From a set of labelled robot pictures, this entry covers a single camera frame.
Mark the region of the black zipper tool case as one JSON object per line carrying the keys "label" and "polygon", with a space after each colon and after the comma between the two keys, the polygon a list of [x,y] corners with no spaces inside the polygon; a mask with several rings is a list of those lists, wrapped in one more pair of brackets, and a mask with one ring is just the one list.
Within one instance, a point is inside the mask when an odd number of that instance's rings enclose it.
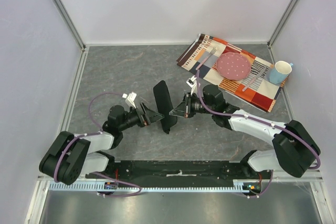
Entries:
{"label": "black zipper tool case", "polygon": [[177,117],[170,115],[173,110],[173,104],[164,80],[154,86],[153,94],[158,112],[164,115],[164,118],[160,121],[162,130],[164,133],[169,134],[171,128],[177,123]]}

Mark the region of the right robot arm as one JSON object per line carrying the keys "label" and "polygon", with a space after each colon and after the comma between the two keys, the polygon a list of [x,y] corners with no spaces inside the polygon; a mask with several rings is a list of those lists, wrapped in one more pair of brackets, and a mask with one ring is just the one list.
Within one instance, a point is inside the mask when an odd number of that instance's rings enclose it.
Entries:
{"label": "right robot arm", "polygon": [[245,178],[277,169],[300,178],[306,170],[321,165],[321,151],[300,122],[275,122],[251,115],[226,102],[223,93],[213,84],[197,93],[186,93],[182,102],[170,111],[171,116],[183,118],[191,118],[197,113],[211,114],[218,126],[246,133],[272,146],[271,150],[248,154],[247,162],[240,166]]}

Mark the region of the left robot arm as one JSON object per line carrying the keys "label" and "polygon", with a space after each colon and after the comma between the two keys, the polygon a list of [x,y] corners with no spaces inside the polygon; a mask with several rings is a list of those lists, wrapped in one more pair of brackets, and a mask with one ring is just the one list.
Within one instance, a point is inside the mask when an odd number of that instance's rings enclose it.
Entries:
{"label": "left robot arm", "polygon": [[123,106],[110,108],[107,120],[98,132],[73,134],[62,131],[39,163],[39,171],[66,185],[73,184],[80,175],[97,172],[111,178],[115,165],[101,152],[116,148],[123,139],[123,131],[133,126],[145,127],[164,119],[162,113],[149,109],[144,103],[126,111]]}

